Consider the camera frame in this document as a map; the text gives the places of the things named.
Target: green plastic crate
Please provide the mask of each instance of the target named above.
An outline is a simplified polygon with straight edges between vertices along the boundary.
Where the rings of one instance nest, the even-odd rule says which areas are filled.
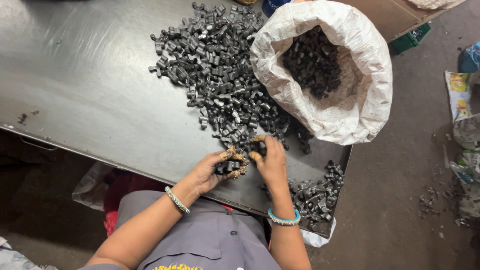
[[[417,46],[418,44],[421,43],[421,41],[423,40],[423,38],[425,38],[425,36],[427,35],[427,33],[430,31],[430,25],[428,25],[428,23],[424,24],[424,25],[421,25],[420,27],[417,27],[415,30],[420,30],[421,33],[417,36],[417,38],[415,38],[413,35],[412,35],[412,32],[415,31],[415,30],[412,30],[408,33],[406,33],[405,35],[395,39],[394,41],[390,42],[390,44],[388,45],[390,47],[390,50],[398,55],[406,50],[408,50],[409,48],[413,48],[415,46]]]

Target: forearm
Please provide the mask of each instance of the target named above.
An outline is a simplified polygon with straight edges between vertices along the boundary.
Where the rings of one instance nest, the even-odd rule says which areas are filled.
[[[188,181],[172,188],[177,198],[189,208],[199,197]],[[135,269],[182,217],[183,211],[167,194],[118,228],[97,250],[87,265],[113,263]]]
[[[284,220],[294,219],[295,212],[288,186],[285,184],[269,189],[272,194],[273,215]],[[270,254],[283,270],[311,269],[298,225],[272,223]]]

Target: finger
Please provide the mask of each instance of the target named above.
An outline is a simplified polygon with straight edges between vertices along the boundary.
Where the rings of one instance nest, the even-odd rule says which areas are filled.
[[[245,157],[242,155],[242,153],[233,153],[232,157],[229,158],[229,160],[235,160],[235,161],[240,161],[244,159]]]
[[[246,158],[243,158],[242,160],[240,160],[240,166],[247,166],[248,163],[250,163],[250,160]]]
[[[228,156],[229,154],[227,154],[227,152],[228,152],[228,150],[227,151],[218,151],[218,152],[210,153],[210,154],[205,156],[204,160],[208,165],[214,166],[217,163],[225,161],[223,159],[222,155]]]
[[[247,174],[247,167],[240,166],[239,172],[240,172],[241,175],[246,175]]]
[[[221,153],[219,156],[222,159],[222,161],[228,160],[233,154],[235,153],[235,146],[232,145],[227,151]]]
[[[255,151],[251,151],[250,153],[248,153],[248,156],[250,157],[250,159],[252,159],[253,161],[255,162],[262,162],[262,155],[260,155],[259,153],[255,152]]]
[[[213,174],[213,179],[215,182],[214,187],[221,181],[226,180],[227,176],[225,174]]]
[[[282,152],[283,154],[285,154],[285,149],[283,148],[283,144],[281,141],[278,141],[278,145],[280,146],[280,152]]]
[[[253,141],[254,142],[263,142],[265,139],[269,137],[268,135],[255,135],[253,136]]]
[[[267,156],[269,156],[269,154],[274,154],[275,152],[280,150],[278,149],[278,143],[276,142],[276,140],[270,136],[265,139],[265,146],[267,147]]]
[[[227,179],[239,179],[239,178],[240,178],[240,170],[231,171],[227,175]]]

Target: woven plastic bag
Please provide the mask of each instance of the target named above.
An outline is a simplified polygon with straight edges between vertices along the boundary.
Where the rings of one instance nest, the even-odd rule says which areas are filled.
[[[283,67],[293,37],[319,25],[338,47],[341,85],[319,100]],[[340,145],[370,142],[385,125],[392,102],[392,63],[387,43],[356,8],[317,0],[279,7],[250,49],[257,79],[271,97],[318,139]]]

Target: bangle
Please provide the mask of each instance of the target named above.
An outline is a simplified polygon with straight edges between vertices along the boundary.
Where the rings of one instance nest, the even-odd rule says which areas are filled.
[[[167,195],[172,199],[172,201],[185,213],[187,214],[190,214],[190,209],[186,208],[182,203],[181,201],[177,198],[177,196],[175,196],[175,194],[173,194],[173,192],[171,191],[171,189],[169,187],[165,187],[165,192],[167,193]]]
[[[294,209],[293,211],[295,212],[295,218],[292,219],[292,220],[283,220],[283,219],[277,218],[276,216],[273,215],[271,208],[268,210],[268,216],[275,223],[278,223],[280,225],[292,226],[292,225],[296,225],[300,222],[300,213],[296,209]]]

